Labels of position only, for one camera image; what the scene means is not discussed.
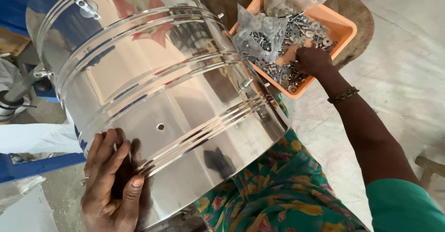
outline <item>floral print clothing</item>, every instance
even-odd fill
[[[293,130],[195,205],[210,232],[367,231]]]

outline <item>stainless steel drum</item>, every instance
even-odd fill
[[[140,140],[131,160],[152,200],[140,229],[240,171],[289,127],[202,0],[30,0],[26,21],[85,154],[110,127]]]

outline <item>person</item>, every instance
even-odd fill
[[[398,142],[374,110],[332,65],[328,53],[300,48],[296,69],[318,79],[343,121],[360,165],[376,232],[445,231]],[[281,99],[281,109],[287,114]],[[113,153],[113,146],[119,148]],[[82,211],[90,232],[132,232],[144,178],[135,175],[114,199],[115,172],[131,144],[110,129],[88,154]],[[335,196],[322,168],[289,130],[271,149],[195,202],[210,232],[367,231]]]

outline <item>bracelet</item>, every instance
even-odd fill
[[[344,100],[346,98],[349,98],[357,93],[359,93],[360,90],[356,89],[355,87],[352,87],[350,89],[348,89],[347,91],[341,93],[340,95],[333,97],[333,98],[329,98],[327,101],[329,103],[336,103],[336,102],[340,102],[341,100]]]

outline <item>fingernail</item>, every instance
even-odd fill
[[[133,182],[131,182],[131,185],[133,185],[133,187],[137,188],[139,186],[141,186],[144,183],[144,180],[142,179],[134,179]]]

